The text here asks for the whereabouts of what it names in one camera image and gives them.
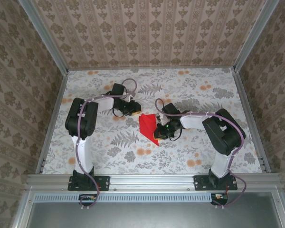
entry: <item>purple cable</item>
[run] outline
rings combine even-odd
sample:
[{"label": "purple cable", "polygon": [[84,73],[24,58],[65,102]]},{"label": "purple cable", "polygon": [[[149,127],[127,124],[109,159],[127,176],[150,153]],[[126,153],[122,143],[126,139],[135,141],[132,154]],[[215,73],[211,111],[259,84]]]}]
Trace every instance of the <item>purple cable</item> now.
[{"label": "purple cable", "polygon": [[[122,85],[124,84],[125,81],[128,81],[128,80],[132,80],[132,81],[134,81],[134,83],[135,83],[135,88],[134,88],[134,90],[131,91],[130,93],[128,93],[128,94],[126,94],[126,95],[101,95],[101,96],[97,96],[97,97],[94,97],[94,98],[87,99],[87,100],[85,100],[85,102],[82,104],[81,109],[80,109],[80,112],[79,112],[78,122],[77,122],[77,134],[78,134],[78,138],[77,138],[77,142],[76,142],[76,146],[75,146],[76,158],[77,158],[78,165],[79,165],[79,167],[81,168],[82,172],[83,172],[85,175],[87,175],[87,176],[92,180],[92,182],[93,182],[94,185],[96,186],[96,190],[97,190],[96,198],[95,198],[94,202],[93,202],[91,205],[89,205],[90,207],[93,206],[93,205],[97,202],[97,199],[98,199],[98,196],[99,196],[99,194],[100,194],[100,191],[99,191],[99,187],[98,187],[98,185],[97,185],[95,179],[94,179],[88,172],[86,172],[86,171],[84,170],[84,168],[82,167],[81,161],[80,161],[79,155],[78,155],[78,145],[79,145],[79,141],[80,141],[80,124],[81,124],[82,113],[83,113],[83,111],[84,111],[85,105],[86,105],[88,102],[95,101],[95,100],[98,100],[98,99],[101,99],[101,98],[104,98],[104,97],[122,98],[122,99],[125,99],[127,96],[129,96],[130,94],[134,93],[135,90],[136,90],[136,88],[137,88],[137,83],[136,83],[136,81],[135,81],[134,79],[132,79],[132,78],[127,78],[127,79],[125,79],[125,80],[122,82]],[[86,197],[85,197],[85,196],[82,196],[82,197],[81,197],[80,202],[79,202],[79,204],[80,204],[81,207],[83,207],[83,205],[82,205],[82,200],[83,200],[84,198],[87,198],[87,197],[88,197],[88,196],[86,196]]]},{"label": "purple cable", "polygon": [[246,187],[247,187],[247,183],[246,183],[241,177],[239,177],[239,176],[233,174],[232,171],[230,170],[230,167],[231,167],[232,161],[233,161],[233,159],[234,159],[234,156],[237,154],[237,152],[238,152],[238,151],[243,147],[243,145],[244,145],[244,136],[243,136],[241,130],[240,130],[233,122],[231,122],[229,119],[227,119],[227,118],[225,118],[225,117],[223,117],[223,116],[220,116],[220,115],[216,115],[216,114],[214,114],[214,113],[195,113],[195,112],[189,112],[189,113],[183,113],[183,114],[167,114],[167,113],[164,113],[162,110],[160,110],[160,109],[158,108],[158,106],[157,106],[157,102],[158,102],[158,101],[161,101],[161,102],[162,102],[162,105],[163,105],[163,107],[164,107],[164,101],[163,101],[162,99],[160,99],[160,98],[157,98],[157,99],[155,100],[155,107],[156,107],[157,111],[159,111],[161,114],[164,114],[164,115],[166,115],[166,116],[186,116],[186,115],[214,116],[214,117],[217,117],[217,118],[219,118],[219,119],[221,119],[221,120],[226,121],[227,123],[231,124],[231,125],[236,129],[236,131],[239,133],[239,136],[241,137],[241,144],[240,144],[240,146],[239,146],[237,149],[235,149],[235,150],[233,151],[233,153],[232,153],[232,155],[231,155],[231,158],[230,158],[230,161],[229,161],[229,164],[228,164],[228,172],[229,172],[232,176],[234,176],[235,178],[238,178],[239,180],[241,180],[241,181],[244,183],[244,187],[243,187],[242,192],[240,193],[240,195],[239,195],[234,201],[232,201],[231,203],[228,203],[228,204],[226,204],[226,205],[220,205],[218,202],[216,202],[216,201],[213,200],[215,203],[217,203],[217,204],[218,204],[219,206],[221,206],[221,207],[227,207],[227,206],[230,206],[230,205],[232,205],[233,203],[235,203],[235,202],[244,194],[244,192],[245,192],[245,190],[246,190]]}]

